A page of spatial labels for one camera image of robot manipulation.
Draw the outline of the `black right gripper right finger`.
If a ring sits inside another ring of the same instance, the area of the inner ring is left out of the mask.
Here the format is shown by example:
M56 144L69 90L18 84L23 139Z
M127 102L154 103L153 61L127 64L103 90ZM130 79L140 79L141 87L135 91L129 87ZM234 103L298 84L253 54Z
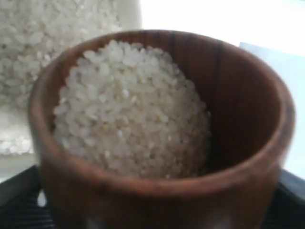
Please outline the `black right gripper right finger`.
M305 229L305 181L283 170L263 229Z

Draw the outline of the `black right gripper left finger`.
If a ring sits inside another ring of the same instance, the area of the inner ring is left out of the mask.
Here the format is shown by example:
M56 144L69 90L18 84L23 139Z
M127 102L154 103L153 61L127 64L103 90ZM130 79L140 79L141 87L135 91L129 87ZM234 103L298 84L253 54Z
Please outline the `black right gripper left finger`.
M51 229L48 207L37 204L41 184L32 166L0 184L0 227L2 229Z

